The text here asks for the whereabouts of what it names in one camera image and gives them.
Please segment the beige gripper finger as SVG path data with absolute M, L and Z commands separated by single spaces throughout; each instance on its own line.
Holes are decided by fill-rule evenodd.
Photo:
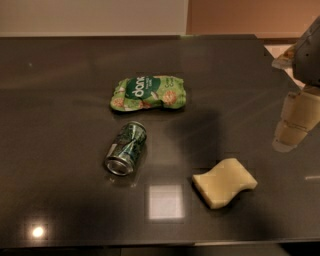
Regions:
M 289 92 L 275 129 L 273 148 L 282 153 L 290 152 L 319 123 L 320 88 L 306 85 L 299 92 Z
M 290 46 L 281 55 L 272 61 L 272 66 L 277 69 L 291 68 L 295 58 L 296 45 Z

